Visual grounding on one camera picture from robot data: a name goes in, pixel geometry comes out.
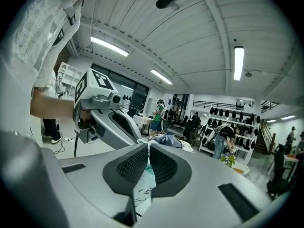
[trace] fluorescent light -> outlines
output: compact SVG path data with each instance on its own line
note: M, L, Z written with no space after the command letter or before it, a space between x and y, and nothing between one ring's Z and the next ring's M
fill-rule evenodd
M127 87L127 86L124 86L124 85L122 85L122 87L125 87L125 88L127 88L127 89L133 90L133 89L131 89L131 88Z
M291 115L291 116L286 116L286 117L283 117L281 118L282 120L287 120L287 119L291 119L291 118L294 118L295 116L294 115Z
M172 83L166 79L163 75L161 75L159 72L156 72L154 69L151 70L151 73L155 74L157 77L161 78L163 81L165 81L167 84L172 85Z
M115 52L118 52L118 53L120 53L121 55L123 55L123 56L125 56L125 57L129 54L128 52L126 52L126 51L124 51L124 50L121 50L121 49L119 49L118 47L113 46L113 45L111 45L110 43L107 43L107 42L105 42L105 41L103 41L103 40L97 39L97 38L95 38L95 37L93 37L93 36L91 36L91 41L92 41L92 42L95 42L95 43L97 43L97 44L99 44L99 45L102 45L102 46L104 46L104 47L106 47L106 48L109 48L109 49L111 49L111 50L113 50L113 51L115 51Z
M234 80L239 81L241 79L243 62L244 62L244 48L234 47Z

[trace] camera lens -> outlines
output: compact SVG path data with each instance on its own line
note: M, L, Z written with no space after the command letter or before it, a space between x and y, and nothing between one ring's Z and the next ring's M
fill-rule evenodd
M114 97L113 97L113 102L114 103L118 103L120 101L120 97L118 96L118 95L115 95Z

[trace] blue shorts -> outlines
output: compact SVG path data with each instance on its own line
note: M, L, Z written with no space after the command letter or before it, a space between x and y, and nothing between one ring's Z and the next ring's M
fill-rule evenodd
M161 124L162 124L161 121L154 121L153 120L153 123L151 125L151 130L160 132L162 130L162 125Z

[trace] white bookshelf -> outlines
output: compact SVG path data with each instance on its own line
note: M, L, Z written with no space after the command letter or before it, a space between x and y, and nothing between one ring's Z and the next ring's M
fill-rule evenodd
M209 114L208 118L212 119L213 120L216 120L217 122L218 121L221 121L222 124L224 123L229 123L229 124L234 124L234 126L236 125L240 125L240 126L245 126L245 127L251 127L252 128L252 131L251 131L251 134L247 134L245 136L241 136L241 135L236 135L236 138L243 138L244 141L248 140L249 139L249 150L246 150L244 149L242 146L239 146L239 145L234 145L236 149L239 150L239 155L237 156L237 161L240 162L241 164L244 164L244 165L247 165L249 163L249 160L251 158L251 155L252 155L252 152L254 149L251 148L251 143L254 141L255 143L257 142L257 136L255 136L254 134L254 130L257 128L259 130L259 127L260 127L260 123L257 123L256 120L257 120L257 114L254 114L254 121L252 124L246 124L246 123L241 123L241 122L238 122L236 121L236 119L239 119L239 115L240 113L242 112L243 113L243 120L245 120L246 118L250 118L251 116L251 112L250 113L247 113L247 112L244 112L242 110L235 110L235 109L227 109L227 108L222 108L223 109L223 116L219 116L219 111L220 111L221 108L218 108L218 114L217 115L214 115L214 114ZM227 119L227 117L225 116L225 111L226 110L229 110L229 119ZM232 118L232 113L233 111L236 112L236 117L235 118ZM213 130L212 127L208 126L206 124L206 130L207 129L211 129ZM204 138L208 138L208 136L205 136L205 133L203 134L203 137L202 137L202 140ZM205 152L209 152L209 153L214 153L212 150L208 149L207 147L204 147L202 146L202 143L200 143L200 147L199 147L199 151L205 151Z
M76 86L83 72L67 63L61 63L58 74L61 74L65 99L74 99Z

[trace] ceiling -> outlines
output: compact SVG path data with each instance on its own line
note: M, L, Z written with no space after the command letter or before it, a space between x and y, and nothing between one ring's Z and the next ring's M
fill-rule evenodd
M304 100L304 59L292 26L271 0L85 0L73 40L81 54L168 93L235 95L285 104ZM105 40L124 57L90 41ZM234 46L245 49L233 80ZM173 84L161 82L157 70Z

